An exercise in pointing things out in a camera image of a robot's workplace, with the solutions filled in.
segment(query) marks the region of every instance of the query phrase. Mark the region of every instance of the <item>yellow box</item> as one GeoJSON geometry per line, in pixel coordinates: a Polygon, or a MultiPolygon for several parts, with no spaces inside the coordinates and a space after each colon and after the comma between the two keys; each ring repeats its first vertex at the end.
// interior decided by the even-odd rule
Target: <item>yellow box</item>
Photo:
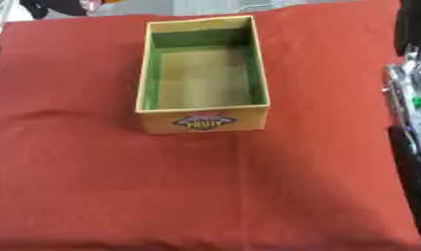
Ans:
{"type": "Polygon", "coordinates": [[[270,98],[251,16],[149,23],[135,111],[148,133],[263,129],[270,98]]]}

